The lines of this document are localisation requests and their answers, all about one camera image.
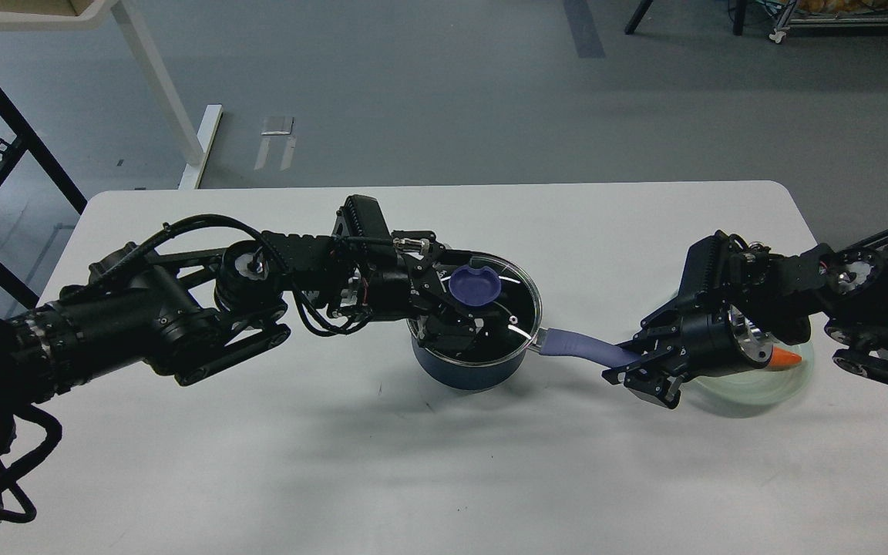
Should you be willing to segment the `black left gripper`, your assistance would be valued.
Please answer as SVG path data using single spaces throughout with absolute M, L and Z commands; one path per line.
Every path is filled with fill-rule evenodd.
M 392 248 L 352 248 L 349 257 L 363 278 L 361 299 L 349 307 L 350 321 L 413 319 L 417 347 L 451 359 L 498 359 L 503 310 L 498 302 L 479 307 L 426 300 L 415 288 L 447 288 L 461 267 L 480 268 L 482 251 L 451 248 L 430 230 L 395 230 Z

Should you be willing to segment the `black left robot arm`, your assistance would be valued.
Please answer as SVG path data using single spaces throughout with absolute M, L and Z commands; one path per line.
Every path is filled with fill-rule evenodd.
M 363 194 L 346 197 L 327 235 L 198 214 L 127 243 L 89 267 L 87 284 L 0 319 L 0 521 L 35 519 L 19 481 L 62 439 L 47 400 L 134 362 L 201 382 L 281 345 L 290 307 L 314 336 L 408 320 L 420 345 L 466 352 L 508 321 L 494 294 L 465 299 L 442 280 L 474 257 L 429 230 L 390 231 Z

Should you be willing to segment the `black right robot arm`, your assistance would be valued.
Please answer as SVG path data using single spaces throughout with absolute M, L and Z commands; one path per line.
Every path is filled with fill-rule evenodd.
M 607 382 L 673 409 L 691 380 L 766 370 L 775 343 L 806 343 L 810 317 L 824 314 L 841 344 L 832 361 L 888 385 L 888 229 L 793 256 L 716 231 L 684 262 L 676 295 L 621 345 L 634 360 L 605 363 Z

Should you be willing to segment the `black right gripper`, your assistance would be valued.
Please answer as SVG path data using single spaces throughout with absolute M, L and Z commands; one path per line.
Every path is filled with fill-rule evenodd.
M 622 385 L 646 402 L 675 409 L 681 383 L 691 377 L 722 377 L 768 368 L 774 340 L 737 307 L 711 313 L 691 312 L 691 300 L 669 300 L 641 321 L 632 338 L 638 350 L 623 350 L 602 371 L 611 384 Z

